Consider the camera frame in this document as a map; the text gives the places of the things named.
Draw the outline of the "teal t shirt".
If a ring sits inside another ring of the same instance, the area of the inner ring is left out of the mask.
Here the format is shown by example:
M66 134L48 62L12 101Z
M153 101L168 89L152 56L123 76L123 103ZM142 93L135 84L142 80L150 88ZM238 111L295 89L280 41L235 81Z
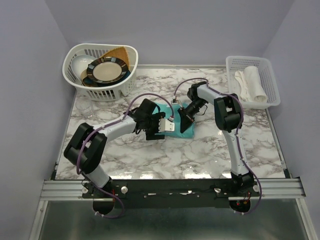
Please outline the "teal t shirt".
M156 107L153 111L153 114L156 114L159 112L164 112L165 113L165 118L168 118L172 111L171 108L167 104L162 104L162 103L156 103L159 107ZM183 138L183 139L192 139L195 135L195 128L194 132L180 132L180 115L178 113L178 109L180 108L179 105L173 105L173 110L174 110L174 124L175 124L175 130L173 132L160 132L160 134L164 134L165 136L168 137L174 137L174 138Z

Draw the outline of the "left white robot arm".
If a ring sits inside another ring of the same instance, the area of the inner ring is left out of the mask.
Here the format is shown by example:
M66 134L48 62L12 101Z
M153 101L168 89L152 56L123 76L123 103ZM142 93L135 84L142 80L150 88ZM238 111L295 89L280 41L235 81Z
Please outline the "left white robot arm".
M108 123L94 127L84 122L78 126L68 142L63 156L71 162L79 175L84 175L93 184L93 191L101 198L111 191L112 178L102 169L100 162L107 143L127 134L145 132L146 140L164 139L160 134L160 121L166 113L149 99L139 107L126 111Z

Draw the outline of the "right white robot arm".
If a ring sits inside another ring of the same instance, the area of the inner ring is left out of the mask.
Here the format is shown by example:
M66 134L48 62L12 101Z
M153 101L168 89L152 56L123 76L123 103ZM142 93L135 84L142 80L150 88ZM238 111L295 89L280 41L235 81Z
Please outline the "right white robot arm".
M244 122L244 110L235 93L221 93L209 86L207 81L192 84L187 92L191 103L181 106L180 132L184 133L195 121L195 115L206 104L214 107L214 120L217 128L225 137L231 162L230 191L241 196L254 186L256 175L249 168L241 130Z

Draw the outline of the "striped rim beige plate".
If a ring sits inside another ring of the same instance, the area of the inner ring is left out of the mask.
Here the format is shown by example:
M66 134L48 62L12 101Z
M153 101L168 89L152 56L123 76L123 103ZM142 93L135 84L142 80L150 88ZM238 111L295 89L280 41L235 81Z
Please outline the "striped rim beige plate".
M127 64L117 57L102 57L91 62L86 74L96 83L115 82L121 79L129 68Z

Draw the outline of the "clear drinking glass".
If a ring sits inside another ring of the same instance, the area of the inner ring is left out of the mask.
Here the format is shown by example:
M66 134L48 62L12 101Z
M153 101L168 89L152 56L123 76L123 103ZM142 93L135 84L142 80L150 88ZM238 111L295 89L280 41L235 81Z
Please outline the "clear drinking glass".
M75 103L75 107L79 111L79 113L86 118L90 118L94 116L93 105L89 101L82 101L82 100L77 101Z

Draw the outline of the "round white dish basket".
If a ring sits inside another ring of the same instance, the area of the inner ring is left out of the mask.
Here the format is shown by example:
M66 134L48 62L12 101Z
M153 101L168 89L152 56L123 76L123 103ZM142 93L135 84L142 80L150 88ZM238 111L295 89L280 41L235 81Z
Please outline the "round white dish basket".
M137 50L129 45L81 43L66 55L62 74L80 94L110 102L133 90L138 61Z

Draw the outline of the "folded white cloth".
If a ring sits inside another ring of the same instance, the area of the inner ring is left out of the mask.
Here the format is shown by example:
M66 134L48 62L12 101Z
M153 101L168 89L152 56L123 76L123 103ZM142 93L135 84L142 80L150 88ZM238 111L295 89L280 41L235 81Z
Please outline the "folded white cloth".
M249 77L246 75L244 71L236 71L234 73L234 78L238 82L240 86L240 97L245 102L253 102L254 99L251 96L249 89Z

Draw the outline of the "rectangular white mesh basket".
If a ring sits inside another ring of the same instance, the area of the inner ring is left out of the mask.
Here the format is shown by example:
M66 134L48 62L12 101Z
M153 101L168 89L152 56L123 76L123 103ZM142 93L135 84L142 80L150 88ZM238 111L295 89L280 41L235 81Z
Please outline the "rectangular white mesh basket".
M228 91L238 95L243 108L263 110L281 103L275 74L268 59L228 56L225 63Z

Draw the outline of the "rolled white t shirt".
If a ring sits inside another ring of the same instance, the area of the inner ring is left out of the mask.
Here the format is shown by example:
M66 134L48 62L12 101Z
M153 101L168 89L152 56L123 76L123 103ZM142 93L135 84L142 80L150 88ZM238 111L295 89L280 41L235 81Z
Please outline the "rolled white t shirt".
M268 97L262 87L258 68L256 66L248 66L244 69L244 72L249 77L248 86L253 102L267 103Z

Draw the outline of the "white bowl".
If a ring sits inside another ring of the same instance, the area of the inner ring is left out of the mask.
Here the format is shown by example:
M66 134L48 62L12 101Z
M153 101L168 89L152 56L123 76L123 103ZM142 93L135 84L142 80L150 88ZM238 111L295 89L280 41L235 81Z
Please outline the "white bowl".
M88 65L96 60L95 57L90 55L78 55L71 61L71 70L74 75L81 80L81 74L88 68Z

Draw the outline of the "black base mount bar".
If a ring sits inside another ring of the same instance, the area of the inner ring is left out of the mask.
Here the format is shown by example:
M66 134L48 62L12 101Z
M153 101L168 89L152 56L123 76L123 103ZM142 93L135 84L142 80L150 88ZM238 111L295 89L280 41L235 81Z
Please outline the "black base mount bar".
M105 192L114 193L126 209L228 208L230 202L258 197L254 184L237 186L221 179L115 179Z

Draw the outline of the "aluminium frame rail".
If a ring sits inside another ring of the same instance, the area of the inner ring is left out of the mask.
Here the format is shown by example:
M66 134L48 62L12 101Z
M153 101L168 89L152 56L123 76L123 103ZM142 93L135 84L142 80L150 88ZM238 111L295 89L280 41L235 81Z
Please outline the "aluminium frame rail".
M298 178L261 178L264 200L301 199L306 197ZM43 183L41 201L81 201L84 182L81 180L48 180Z

